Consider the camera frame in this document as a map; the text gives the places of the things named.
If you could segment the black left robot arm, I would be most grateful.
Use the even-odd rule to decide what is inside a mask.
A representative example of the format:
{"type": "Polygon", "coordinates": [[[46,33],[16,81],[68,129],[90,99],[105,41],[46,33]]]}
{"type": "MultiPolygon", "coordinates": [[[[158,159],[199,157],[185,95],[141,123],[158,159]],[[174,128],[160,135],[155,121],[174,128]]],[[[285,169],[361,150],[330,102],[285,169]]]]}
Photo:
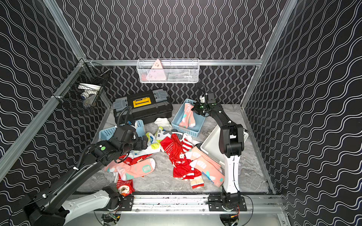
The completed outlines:
{"type": "Polygon", "coordinates": [[[132,150],[145,150],[147,143],[148,138],[139,137],[134,127],[121,125],[110,139],[88,145],[76,166],[67,174],[38,194],[21,199],[20,204],[30,225],[63,226],[94,210],[106,207],[118,209],[119,196],[110,188],[73,201],[69,197],[99,170],[132,150]]]}

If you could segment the pink sock with teal patches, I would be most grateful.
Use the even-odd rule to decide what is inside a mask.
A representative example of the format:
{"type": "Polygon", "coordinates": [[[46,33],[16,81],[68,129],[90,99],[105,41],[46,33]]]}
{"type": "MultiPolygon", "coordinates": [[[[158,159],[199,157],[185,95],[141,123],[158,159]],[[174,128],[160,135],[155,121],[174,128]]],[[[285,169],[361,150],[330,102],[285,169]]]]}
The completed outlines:
{"type": "Polygon", "coordinates": [[[193,128],[196,126],[196,121],[192,111],[193,105],[186,103],[184,105],[184,113],[181,122],[179,123],[180,127],[184,128],[193,128]]]}

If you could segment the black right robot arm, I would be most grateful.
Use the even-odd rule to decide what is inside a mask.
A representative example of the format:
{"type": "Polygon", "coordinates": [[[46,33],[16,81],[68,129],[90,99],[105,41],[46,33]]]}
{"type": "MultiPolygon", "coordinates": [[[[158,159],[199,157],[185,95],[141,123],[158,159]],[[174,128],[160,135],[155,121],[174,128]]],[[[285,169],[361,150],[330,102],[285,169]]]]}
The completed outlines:
{"type": "Polygon", "coordinates": [[[203,92],[192,111],[203,117],[212,117],[220,128],[219,150],[224,157],[225,181],[222,186],[224,207],[231,207],[241,200],[239,188],[239,160],[244,150],[244,128],[233,122],[217,103],[214,93],[203,92]]]}

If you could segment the red christmas sock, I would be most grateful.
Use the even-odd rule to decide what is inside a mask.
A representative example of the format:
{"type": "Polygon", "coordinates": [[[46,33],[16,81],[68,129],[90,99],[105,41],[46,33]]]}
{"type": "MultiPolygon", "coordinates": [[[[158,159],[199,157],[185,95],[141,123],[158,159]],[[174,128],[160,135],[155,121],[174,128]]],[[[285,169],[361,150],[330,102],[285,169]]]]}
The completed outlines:
{"type": "Polygon", "coordinates": [[[172,135],[171,138],[166,137],[160,142],[160,145],[173,165],[174,178],[189,180],[193,189],[204,186],[202,173],[191,168],[191,160],[186,159],[181,140],[176,135],[172,135]]]}

